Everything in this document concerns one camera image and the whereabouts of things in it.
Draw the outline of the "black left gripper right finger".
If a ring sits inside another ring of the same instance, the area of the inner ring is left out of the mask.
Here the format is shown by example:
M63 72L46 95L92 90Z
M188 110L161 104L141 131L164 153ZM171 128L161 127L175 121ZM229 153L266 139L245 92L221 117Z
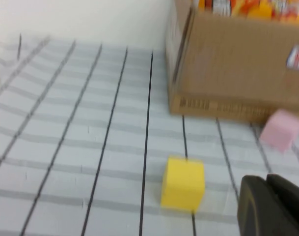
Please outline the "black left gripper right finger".
M268 174L266 182L280 201L288 221L299 230L299 187L278 174Z

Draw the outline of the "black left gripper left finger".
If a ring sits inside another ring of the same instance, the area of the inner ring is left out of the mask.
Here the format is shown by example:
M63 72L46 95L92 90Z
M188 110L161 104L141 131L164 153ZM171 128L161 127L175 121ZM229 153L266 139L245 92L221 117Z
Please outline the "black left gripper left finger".
M294 221L266 181L242 178L237 219L242 236L293 236Z

